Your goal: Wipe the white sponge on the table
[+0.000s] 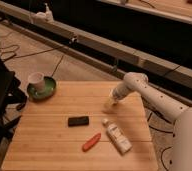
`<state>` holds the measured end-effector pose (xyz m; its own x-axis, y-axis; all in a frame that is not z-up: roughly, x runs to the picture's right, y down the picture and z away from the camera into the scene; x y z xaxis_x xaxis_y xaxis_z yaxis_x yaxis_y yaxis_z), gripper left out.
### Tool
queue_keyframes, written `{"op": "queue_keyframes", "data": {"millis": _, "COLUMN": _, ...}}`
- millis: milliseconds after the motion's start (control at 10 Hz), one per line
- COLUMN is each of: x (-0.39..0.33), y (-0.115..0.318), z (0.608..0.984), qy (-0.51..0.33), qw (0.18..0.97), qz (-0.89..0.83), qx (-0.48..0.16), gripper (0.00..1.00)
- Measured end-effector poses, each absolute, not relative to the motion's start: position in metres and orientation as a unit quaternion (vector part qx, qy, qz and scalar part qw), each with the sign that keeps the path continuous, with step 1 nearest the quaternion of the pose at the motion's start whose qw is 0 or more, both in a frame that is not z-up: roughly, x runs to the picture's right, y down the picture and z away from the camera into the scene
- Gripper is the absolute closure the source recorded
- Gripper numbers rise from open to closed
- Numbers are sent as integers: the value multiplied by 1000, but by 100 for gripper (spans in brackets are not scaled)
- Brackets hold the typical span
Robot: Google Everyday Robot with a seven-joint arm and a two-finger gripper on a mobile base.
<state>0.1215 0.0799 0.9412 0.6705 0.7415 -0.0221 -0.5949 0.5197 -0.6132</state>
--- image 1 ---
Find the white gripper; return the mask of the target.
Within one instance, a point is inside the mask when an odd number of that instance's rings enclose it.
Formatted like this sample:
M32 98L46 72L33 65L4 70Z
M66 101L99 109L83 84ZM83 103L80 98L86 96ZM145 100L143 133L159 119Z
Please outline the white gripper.
M114 101L120 101L129 94L129 88L124 83L119 83L110 92L110 98Z

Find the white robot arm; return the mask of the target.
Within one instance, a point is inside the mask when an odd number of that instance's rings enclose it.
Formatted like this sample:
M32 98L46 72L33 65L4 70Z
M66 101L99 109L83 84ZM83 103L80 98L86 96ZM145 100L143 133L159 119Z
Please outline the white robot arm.
M169 171L192 171L192 107L189 107L148 83L143 73L129 72L110 93L110 104L117 104L131 92L138 92L173 125L173 146Z

